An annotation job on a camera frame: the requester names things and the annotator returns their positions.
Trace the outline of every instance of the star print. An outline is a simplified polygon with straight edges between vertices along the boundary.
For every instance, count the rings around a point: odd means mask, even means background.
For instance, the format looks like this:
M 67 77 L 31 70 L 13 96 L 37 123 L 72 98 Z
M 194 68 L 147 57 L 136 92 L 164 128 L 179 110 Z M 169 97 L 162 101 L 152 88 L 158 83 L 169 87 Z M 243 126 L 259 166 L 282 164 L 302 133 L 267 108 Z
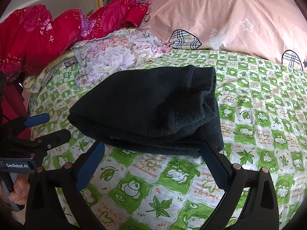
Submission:
M 243 31 L 248 30 L 249 32 L 253 32 L 252 28 L 254 27 L 253 24 L 251 24 L 247 18 L 245 18 L 244 21 L 240 22 L 240 24 L 243 26 Z
M 53 36 L 50 35 L 50 40 L 49 41 L 51 41 L 53 43 L 53 40 L 54 40 Z

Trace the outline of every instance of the white star outline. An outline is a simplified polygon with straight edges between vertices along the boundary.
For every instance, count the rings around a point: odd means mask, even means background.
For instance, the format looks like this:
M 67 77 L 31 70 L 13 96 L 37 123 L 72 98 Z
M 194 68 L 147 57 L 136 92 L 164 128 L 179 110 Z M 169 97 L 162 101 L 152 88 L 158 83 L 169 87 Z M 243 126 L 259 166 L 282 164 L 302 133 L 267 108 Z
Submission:
M 248 30 L 249 32 L 253 32 L 252 28 L 254 27 L 254 24 L 251 24 L 247 18 L 245 18 L 244 21 L 240 22 L 240 24 L 243 26 L 243 31 Z

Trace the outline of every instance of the green and white bed sheet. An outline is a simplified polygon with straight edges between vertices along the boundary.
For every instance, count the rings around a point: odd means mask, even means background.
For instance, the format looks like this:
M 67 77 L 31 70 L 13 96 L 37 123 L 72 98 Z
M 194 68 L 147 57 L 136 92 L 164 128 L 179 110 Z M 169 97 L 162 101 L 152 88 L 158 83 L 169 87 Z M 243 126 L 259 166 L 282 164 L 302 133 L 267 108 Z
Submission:
M 307 73 L 243 54 L 208 50 L 174 50 L 171 57 L 134 69 L 185 65 L 216 68 L 223 153 L 245 169 L 270 170 L 282 228 L 307 194 Z M 72 133 L 68 144 L 49 152 L 43 163 L 46 169 L 74 162 L 93 143 L 67 120 L 71 106 L 93 88 L 78 88 L 77 73 L 77 65 L 60 66 L 47 86 L 30 98 L 31 115 L 51 117 L 32 131 L 32 138 L 64 128 Z M 67 218 L 74 223 L 61 190 L 58 193 Z M 107 146 L 82 194 L 108 230 L 196 230 L 223 191 L 201 158 Z M 246 196 L 244 191 L 230 223 L 239 216 Z

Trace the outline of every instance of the metal bolt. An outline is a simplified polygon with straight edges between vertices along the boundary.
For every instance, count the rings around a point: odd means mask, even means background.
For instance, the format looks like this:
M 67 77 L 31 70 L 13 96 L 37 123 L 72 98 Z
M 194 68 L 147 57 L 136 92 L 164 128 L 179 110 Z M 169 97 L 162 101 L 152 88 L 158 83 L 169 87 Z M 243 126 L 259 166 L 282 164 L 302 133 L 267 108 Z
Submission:
M 72 166 L 73 166 L 72 163 L 65 163 L 63 167 L 64 167 L 65 169 L 70 169 Z
M 234 169 L 236 169 L 236 170 L 241 169 L 241 165 L 240 165 L 240 164 L 238 164 L 238 163 L 234 163 L 232 166 L 233 166 L 233 167 L 234 167 Z
M 43 167 L 38 167 L 37 169 L 36 169 L 36 172 L 37 173 L 41 173 L 41 172 L 43 172 L 44 171 L 44 168 Z
M 268 173 L 268 172 L 269 172 L 268 168 L 266 168 L 266 167 L 262 167 L 262 171 L 263 171 L 264 173 Z

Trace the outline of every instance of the floral pillowcase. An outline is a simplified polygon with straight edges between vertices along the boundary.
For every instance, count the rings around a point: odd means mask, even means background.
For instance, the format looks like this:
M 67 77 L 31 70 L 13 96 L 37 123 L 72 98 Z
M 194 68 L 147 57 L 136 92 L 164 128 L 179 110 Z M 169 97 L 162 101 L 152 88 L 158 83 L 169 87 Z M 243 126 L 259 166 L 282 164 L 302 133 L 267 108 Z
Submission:
M 123 29 L 107 37 L 81 41 L 71 50 L 80 64 L 76 84 L 87 87 L 111 74 L 170 55 L 172 48 L 153 37 L 149 30 Z

